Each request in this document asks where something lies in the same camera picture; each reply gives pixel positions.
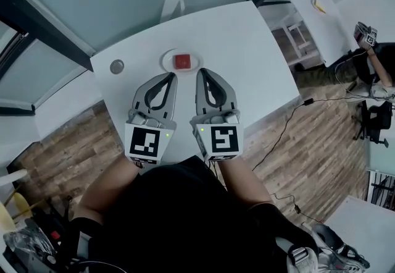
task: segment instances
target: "white desk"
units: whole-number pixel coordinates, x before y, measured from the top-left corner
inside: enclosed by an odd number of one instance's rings
[[[349,50],[358,48],[344,30],[336,4],[332,0],[317,0],[326,12],[316,10],[312,0],[290,0],[304,21],[321,55],[325,66],[329,67]]]
[[[164,73],[160,59],[173,48],[200,54],[204,67],[220,74],[235,90],[241,122],[247,127],[299,96],[271,31],[252,2],[241,2],[182,16],[103,50],[91,58],[107,109],[122,141],[135,92]],[[122,73],[110,72],[120,59]],[[196,74],[178,77],[173,120],[177,130],[162,163],[199,153],[189,121],[196,115]]]
[[[394,222],[395,212],[347,196],[325,225],[365,257],[370,263],[367,272],[388,273],[395,266]]]

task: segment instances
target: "round hole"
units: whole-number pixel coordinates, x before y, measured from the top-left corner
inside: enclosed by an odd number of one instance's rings
[[[114,60],[111,62],[110,65],[110,71],[112,74],[119,74],[123,71],[123,68],[125,67],[125,64],[123,63],[122,60]]]

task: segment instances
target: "white plate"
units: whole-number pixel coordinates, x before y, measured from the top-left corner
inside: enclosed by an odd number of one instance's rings
[[[191,56],[190,69],[176,69],[174,65],[174,56],[178,54],[189,54]],[[160,65],[166,72],[174,72],[177,75],[196,73],[203,67],[203,58],[200,54],[188,49],[171,49],[167,51],[161,59]]]

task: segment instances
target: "person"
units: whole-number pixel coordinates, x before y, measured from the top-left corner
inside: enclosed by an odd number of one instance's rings
[[[381,80],[383,86],[391,87],[395,79],[394,60],[395,43],[376,43],[374,47],[360,44],[360,50],[355,56],[338,66],[336,75],[336,63],[328,68],[320,65],[307,70],[299,65],[296,67],[294,79],[298,88],[350,83],[358,77],[366,84]]]
[[[241,158],[218,165],[226,188],[196,156],[142,175],[120,157],[79,202],[64,243],[69,258],[81,233],[87,258],[101,262],[90,262],[90,272],[287,272],[276,237],[318,256],[314,239],[282,215]]]

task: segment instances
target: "black shirt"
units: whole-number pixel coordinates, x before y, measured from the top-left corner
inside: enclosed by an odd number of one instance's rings
[[[395,43],[376,43],[373,47],[378,60],[384,69],[389,73],[392,80],[395,80]],[[362,54],[353,58],[352,62],[357,70],[359,78],[365,83],[371,84],[375,75],[371,75],[367,64],[368,54]]]
[[[146,172],[108,212],[103,227],[92,222],[72,222],[81,231],[96,228],[89,258],[128,272],[286,272],[286,253],[275,237],[317,250],[312,237],[274,205],[240,205],[203,162]]]

